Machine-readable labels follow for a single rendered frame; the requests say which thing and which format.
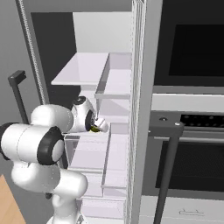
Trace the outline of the steel oven with black door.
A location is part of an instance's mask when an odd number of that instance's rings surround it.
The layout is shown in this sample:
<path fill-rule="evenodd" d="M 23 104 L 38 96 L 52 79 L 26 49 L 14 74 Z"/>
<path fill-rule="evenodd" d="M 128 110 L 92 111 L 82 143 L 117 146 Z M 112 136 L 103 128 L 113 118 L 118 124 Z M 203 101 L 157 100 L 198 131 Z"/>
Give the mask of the steel oven with black door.
<path fill-rule="evenodd" d="M 224 139 L 224 95 L 154 94 L 152 111 L 182 122 L 184 131 L 181 137 Z M 168 141 L 148 134 L 142 188 L 144 196 L 158 195 Z M 168 195 L 224 200 L 224 143 L 178 141 Z"/>

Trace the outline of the clear fridge drawer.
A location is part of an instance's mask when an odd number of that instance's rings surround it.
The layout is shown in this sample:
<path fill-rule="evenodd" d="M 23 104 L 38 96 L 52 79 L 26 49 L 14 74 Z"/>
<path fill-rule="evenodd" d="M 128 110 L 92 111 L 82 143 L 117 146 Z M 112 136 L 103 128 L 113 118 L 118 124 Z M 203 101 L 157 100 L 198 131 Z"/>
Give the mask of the clear fridge drawer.
<path fill-rule="evenodd" d="M 68 168 L 103 173 L 109 143 L 108 133 L 78 133 L 65 136 Z"/>

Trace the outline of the grey fridge door with bins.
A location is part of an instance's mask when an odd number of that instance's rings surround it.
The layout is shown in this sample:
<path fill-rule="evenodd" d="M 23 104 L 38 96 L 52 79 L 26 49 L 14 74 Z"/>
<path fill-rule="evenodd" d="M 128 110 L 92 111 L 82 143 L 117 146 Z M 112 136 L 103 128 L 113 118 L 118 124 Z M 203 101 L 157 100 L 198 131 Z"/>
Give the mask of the grey fridge door with bins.
<path fill-rule="evenodd" d="M 102 77 L 95 92 L 104 99 L 129 99 L 128 184 L 124 224 L 138 224 L 144 178 L 144 161 L 151 114 L 151 100 L 158 52 L 163 0 L 132 0 L 132 71 L 129 94 L 107 94 Z"/>

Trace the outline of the white drawer front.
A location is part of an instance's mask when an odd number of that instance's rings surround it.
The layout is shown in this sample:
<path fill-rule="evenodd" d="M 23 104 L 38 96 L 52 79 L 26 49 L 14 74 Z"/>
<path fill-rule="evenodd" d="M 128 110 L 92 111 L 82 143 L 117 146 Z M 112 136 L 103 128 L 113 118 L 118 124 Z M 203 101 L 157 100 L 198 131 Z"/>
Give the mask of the white drawer front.
<path fill-rule="evenodd" d="M 141 199 L 139 224 L 153 224 L 157 196 Z M 224 224 L 224 201 L 167 197 L 161 224 Z"/>

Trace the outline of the grey fridge body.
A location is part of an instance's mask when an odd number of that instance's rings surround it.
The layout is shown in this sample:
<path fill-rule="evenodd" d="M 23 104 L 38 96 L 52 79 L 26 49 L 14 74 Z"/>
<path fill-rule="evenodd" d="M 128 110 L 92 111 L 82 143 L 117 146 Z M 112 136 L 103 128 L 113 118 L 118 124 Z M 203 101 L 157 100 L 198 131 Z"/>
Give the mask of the grey fridge body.
<path fill-rule="evenodd" d="M 93 86 L 52 85 L 52 80 L 76 53 L 107 53 L 101 74 L 107 94 L 128 95 L 132 70 L 130 11 L 92 10 L 93 0 L 18 0 L 28 51 L 42 103 L 71 105 L 86 96 L 108 123 L 108 151 L 103 173 L 82 172 L 89 187 L 80 199 L 89 224 L 124 224 L 127 198 L 130 100 L 95 97 Z"/>

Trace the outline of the black microwave oven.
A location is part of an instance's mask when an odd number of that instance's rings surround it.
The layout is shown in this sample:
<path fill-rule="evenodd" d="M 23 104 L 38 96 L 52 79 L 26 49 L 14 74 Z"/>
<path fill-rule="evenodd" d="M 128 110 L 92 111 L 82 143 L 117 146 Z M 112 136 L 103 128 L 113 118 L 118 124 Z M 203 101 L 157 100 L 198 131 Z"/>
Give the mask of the black microwave oven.
<path fill-rule="evenodd" d="M 224 0 L 163 0 L 154 84 L 224 87 Z"/>

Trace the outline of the white fridge shelf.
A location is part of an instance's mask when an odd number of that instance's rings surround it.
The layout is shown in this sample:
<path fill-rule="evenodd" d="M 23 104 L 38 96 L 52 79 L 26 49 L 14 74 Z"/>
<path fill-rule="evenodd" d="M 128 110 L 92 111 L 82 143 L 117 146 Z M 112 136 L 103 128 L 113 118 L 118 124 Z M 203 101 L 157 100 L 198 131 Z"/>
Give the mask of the white fridge shelf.
<path fill-rule="evenodd" d="M 77 52 L 52 80 L 52 85 L 93 86 L 99 82 L 108 54 Z"/>

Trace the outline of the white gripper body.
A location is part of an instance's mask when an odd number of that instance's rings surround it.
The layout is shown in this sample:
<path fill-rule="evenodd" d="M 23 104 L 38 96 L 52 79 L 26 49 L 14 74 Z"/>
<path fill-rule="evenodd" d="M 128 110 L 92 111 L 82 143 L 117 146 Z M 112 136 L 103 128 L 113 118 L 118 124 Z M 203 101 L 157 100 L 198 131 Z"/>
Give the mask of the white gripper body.
<path fill-rule="evenodd" d="M 104 118 L 98 117 L 94 121 L 94 126 L 96 126 L 101 132 L 107 132 L 109 130 L 109 125 Z"/>

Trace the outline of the plain grey fridge door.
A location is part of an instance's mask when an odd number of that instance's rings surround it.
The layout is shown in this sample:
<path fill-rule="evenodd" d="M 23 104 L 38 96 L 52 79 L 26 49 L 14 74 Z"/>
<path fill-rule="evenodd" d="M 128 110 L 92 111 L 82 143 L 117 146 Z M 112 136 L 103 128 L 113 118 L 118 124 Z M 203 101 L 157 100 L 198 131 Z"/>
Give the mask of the plain grey fridge door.
<path fill-rule="evenodd" d="M 29 115 L 38 105 L 39 97 L 25 45 L 15 0 L 0 0 L 0 125 L 21 123 L 21 115 L 8 77 L 24 70 L 26 79 L 19 85 L 24 107 Z M 20 208 L 26 224 L 46 224 L 52 216 L 51 202 L 43 193 L 27 192 L 11 180 L 12 162 L 0 155 L 0 175 L 3 174 Z"/>

